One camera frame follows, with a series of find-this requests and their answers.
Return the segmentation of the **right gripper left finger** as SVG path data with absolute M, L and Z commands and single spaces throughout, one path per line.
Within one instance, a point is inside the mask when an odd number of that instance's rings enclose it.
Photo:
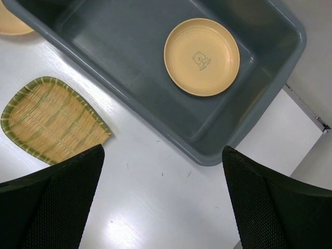
M 1 183 L 1 248 L 79 248 L 104 157 L 96 145 Z

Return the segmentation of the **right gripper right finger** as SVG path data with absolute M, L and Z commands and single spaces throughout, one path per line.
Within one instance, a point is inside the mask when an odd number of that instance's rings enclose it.
M 331 248 L 331 190 L 283 175 L 230 146 L 222 163 L 243 248 Z

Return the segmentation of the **woven bamboo tray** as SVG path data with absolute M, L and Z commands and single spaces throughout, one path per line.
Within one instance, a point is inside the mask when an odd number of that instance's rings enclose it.
M 95 145 L 112 133 L 74 89 L 55 77 L 39 77 L 20 89 L 1 115 L 1 129 L 19 148 L 54 165 Z

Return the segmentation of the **yellow round plate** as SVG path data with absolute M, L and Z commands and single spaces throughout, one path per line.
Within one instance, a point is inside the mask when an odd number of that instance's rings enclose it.
M 1 35 L 25 35 L 34 30 L 12 14 L 1 1 L 0 6 L 0 33 Z
M 192 18 L 168 35 L 163 50 L 165 68 L 173 82 L 196 96 L 214 96 L 235 81 L 240 52 L 233 35 L 211 19 Z

